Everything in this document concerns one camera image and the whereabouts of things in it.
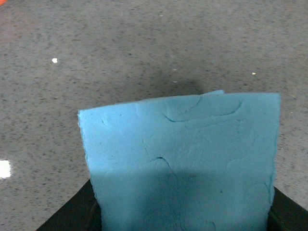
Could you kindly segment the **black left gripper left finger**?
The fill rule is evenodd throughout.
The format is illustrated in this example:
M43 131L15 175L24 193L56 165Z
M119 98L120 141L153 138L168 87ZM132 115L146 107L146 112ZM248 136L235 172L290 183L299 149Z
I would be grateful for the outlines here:
M91 182L84 186L47 221L38 231L101 231L101 208L95 198Z

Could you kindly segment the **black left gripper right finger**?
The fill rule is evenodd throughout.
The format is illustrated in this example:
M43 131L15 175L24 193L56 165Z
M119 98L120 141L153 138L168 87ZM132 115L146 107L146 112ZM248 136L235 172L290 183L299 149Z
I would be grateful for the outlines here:
M276 187L269 211L268 231L308 231L308 211Z

